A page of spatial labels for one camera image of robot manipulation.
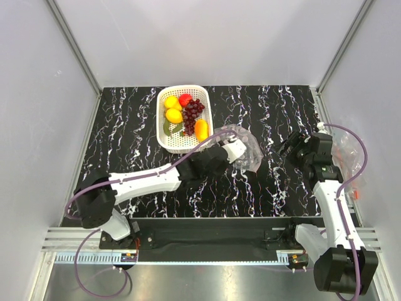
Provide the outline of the clear pink-dotted zip bag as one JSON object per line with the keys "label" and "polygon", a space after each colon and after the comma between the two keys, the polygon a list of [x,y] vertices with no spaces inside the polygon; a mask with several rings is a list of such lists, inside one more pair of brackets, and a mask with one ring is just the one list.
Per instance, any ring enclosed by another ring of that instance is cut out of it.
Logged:
{"label": "clear pink-dotted zip bag", "polygon": [[213,144],[219,144],[227,152],[227,160],[236,169],[257,172],[263,159],[258,141],[252,133],[235,124],[216,128],[217,137]]}

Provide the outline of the orange mango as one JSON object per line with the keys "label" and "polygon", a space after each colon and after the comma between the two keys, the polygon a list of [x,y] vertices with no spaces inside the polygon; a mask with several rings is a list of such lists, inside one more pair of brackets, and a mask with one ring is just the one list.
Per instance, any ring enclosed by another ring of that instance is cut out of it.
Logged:
{"label": "orange mango", "polygon": [[204,119],[196,121],[194,130],[195,137],[199,142],[203,142],[209,137],[209,125]]}

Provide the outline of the yellow lemon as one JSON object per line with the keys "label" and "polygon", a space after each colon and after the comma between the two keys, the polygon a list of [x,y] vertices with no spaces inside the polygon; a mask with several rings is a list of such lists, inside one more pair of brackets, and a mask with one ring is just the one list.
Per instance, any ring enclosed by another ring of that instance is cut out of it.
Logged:
{"label": "yellow lemon", "polygon": [[173,124],[179,124],[183,121],[182,112],[175,108],[169,108],[165,113],[165,118]]}
{"label": "yellow lemon", "polygon": [[174,95],[168,96],[168,97],[165,99],[165,101],[164,101],[164,107],[165,107],[166,109],[171,109],[171,108],[173,108],[173,109],[176,109],[176,110],[178,110],[178,111],[182,111],[182,106],[181,106],[181,104],[180,104],[180,102],[179,102],[179,99],[178,99],[176,96],[174,96]]}

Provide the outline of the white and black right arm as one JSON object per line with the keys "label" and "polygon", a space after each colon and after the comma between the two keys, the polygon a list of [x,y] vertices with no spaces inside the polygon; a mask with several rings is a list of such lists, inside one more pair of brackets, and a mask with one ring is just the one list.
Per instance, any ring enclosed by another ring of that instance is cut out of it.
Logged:
{"label": "white and black right arm", "polygon": [[359,237],[342,193],[345,186],[340,168],[334,165],[333,138],[324,131],[307,137],[293,132],[278,152],[301,171],[318,201],[325,225],[298,224],[284,233],[290,248],[307,252],[313,261],[317,289],[341,297],[351,294],[356,300],[365,295],[378,267],[378,257],[367,250]]}

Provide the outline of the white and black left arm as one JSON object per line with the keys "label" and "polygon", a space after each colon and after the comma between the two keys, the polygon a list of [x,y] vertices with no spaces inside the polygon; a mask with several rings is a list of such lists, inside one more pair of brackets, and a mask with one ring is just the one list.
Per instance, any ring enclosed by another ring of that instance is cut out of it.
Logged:
{"label": "white and black left arm", "polygon": [[218,142],[202,151],[197,146],[173,164],[128,174],[100,174],[81,183],[71,200],[76,204],[84,229],[101,230],[121,248],[135,242],[135,233],[115,206],[140,196],[187,188],[213,174],[217,175],[246,153],[238,139]]}

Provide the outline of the pile of spare plastic bags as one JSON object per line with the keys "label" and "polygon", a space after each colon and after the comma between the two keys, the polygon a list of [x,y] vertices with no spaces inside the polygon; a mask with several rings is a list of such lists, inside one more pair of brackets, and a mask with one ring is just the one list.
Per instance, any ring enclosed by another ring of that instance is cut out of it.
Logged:
{"label": "pile of spare plastic bags", "polygon": [[[365,154],[360,142],[348,131],[332,127],[331,133],[333,134],[333,161],[340,168],[344,181],[347,181],[356,176],[363,167]],[[358,201],[361,198],[362,187],[365,185],[366,180],[361,172],[356,179],[347,184],[344,193],[352,201]]]}

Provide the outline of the dark red grape bunch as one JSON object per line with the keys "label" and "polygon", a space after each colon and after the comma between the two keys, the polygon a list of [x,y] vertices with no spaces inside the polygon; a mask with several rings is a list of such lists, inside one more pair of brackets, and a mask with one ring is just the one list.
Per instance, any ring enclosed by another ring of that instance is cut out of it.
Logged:
{"label": "dark red grape bunch", "polygon": [[201,116],[205,106],[199,99],[192,100],[182,112],[184,132],[186,135],[191,136],[194,134],[196,120]]}

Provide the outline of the red strawberry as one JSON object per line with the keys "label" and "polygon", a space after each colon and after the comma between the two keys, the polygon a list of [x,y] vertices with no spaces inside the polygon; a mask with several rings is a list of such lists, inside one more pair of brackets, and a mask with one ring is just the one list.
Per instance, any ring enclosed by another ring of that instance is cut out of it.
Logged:
{"label": "red strawberry", "polygon": [[188,106],[192,101],[192,96],[188,93],[184,93],[179,97],[179,103],[182,107]]}

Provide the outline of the green leaf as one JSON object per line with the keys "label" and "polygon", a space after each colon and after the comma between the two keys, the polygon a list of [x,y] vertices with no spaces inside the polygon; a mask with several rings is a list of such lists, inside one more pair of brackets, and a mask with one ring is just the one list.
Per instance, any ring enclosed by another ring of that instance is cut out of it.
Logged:
{"label": "green leaf", "polygon": [[178,124],[175,124],[175,123],[170,122],[167,119],[164,120],[164,123],[163,123],[163,126],[162,126],[164,134],[166,136],[169,136],[169,137],[172,134],[176,134],[176,133],[181,132],[182,128],[183,128],[183,123],[182,122],[178,123]]}

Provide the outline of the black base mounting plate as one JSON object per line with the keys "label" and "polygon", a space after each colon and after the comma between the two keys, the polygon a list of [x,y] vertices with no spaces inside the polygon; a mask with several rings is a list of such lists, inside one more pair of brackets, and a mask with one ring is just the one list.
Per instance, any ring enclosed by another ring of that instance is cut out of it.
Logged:
{"label": "black base mounting plate", "polygon": [[319,217],[135,218],[139,261],[263,262],[276,251],[299,247],[283,232],[296,224],[322,227]]}

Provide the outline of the aluminium frame rail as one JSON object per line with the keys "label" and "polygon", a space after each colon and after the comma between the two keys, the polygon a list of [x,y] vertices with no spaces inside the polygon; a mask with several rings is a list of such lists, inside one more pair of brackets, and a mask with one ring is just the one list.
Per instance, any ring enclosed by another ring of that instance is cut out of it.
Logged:
{"label": "aluminium frame rail", "polygon": [[82,251],[98,250],[102,232],[84,228],[49,228],[42,245],[42,251],[76,251],[83,240],[93,233],[83,244]]}

